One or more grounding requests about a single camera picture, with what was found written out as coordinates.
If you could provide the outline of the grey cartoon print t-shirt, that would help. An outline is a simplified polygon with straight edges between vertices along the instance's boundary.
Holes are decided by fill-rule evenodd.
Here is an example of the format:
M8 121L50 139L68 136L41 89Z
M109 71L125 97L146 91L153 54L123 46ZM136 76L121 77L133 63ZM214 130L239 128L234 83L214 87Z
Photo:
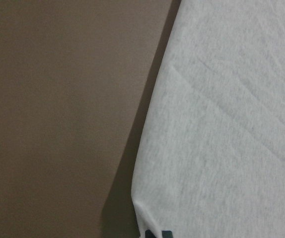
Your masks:
M285 238L285 0L183 0L133 174L142 238Z

